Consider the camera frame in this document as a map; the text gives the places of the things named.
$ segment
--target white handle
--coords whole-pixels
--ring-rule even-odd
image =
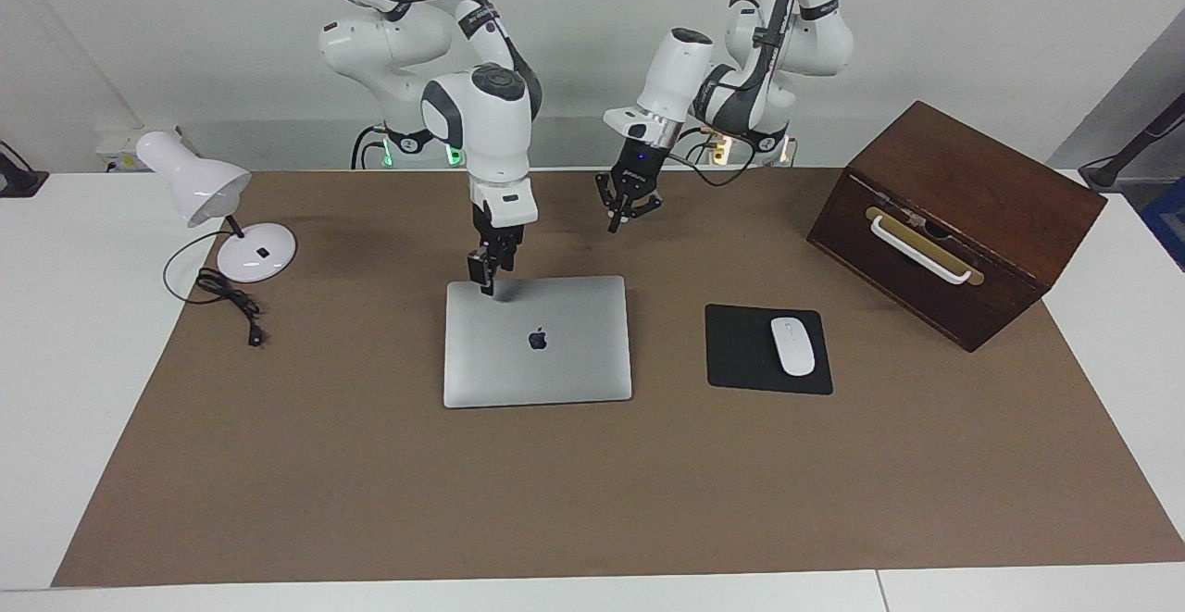
[[[888,243],[890,247],[905,254],[922,267],[937,274],[939,278],[942,279],[944,282],[952,283],[953,286],[962,286],[963,283],[967,282],[968,279],[971,279],[972,273],[969,269],[962,273],[962,275],[955,275],[950,273],[950,270],[947,269],[946,267],[942,267],[941,264],[934,262],[933,259],[930,259],[922,251],[907,244],[903,240],[898,240],[897,237],[895,237],[892,232],[889,232],[888,230],[880,227],[882,218],[884,218],[884,216],[877,216],[876,218],[872,219],[872,234],[879,237],[885,243]]]

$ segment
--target silver laptop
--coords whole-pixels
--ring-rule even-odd
[[[629,399],[626,281],[621,276],[499,280],[448,286],[444,406],[520,406]]]

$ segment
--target black mouse pad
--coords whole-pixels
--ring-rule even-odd
[[[815,368],[806,376],[790,376],[782,370],[782,363],[777,358],[777,346],[769,323],[786,315],[801,320],[811,337]],[[716,388],[808,395],[830,395],[834,391],[819,312],[710,304],[704,308],[704,325],[707,339],[707,382]]]

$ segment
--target white mouse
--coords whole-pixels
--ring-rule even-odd
[[[782,362],[782,370],[790,376],[806,376],[814,371],[814,348],[807,326],[794,317],[775,318],[769,321],[774,330],[774,345]]]

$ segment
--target outlet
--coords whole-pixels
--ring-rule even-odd
[[[728,165],[732,153],[732,138],[712,135],[712,165]]]
[[[181,135],[181,129],[172,126],[166,128],[136,128],[135,130],[113,130],[107,132],[102,139],[98,141],[98,147],[95,147],[95,155],[98,157],[100,165],[103,167],[104,172],[148,172],[148,166],[136,157],[136,142],[140,138],[152,130],[164,130],[165,133],[172,134],[186,147],[192,151],[193,147],[190,142]]]

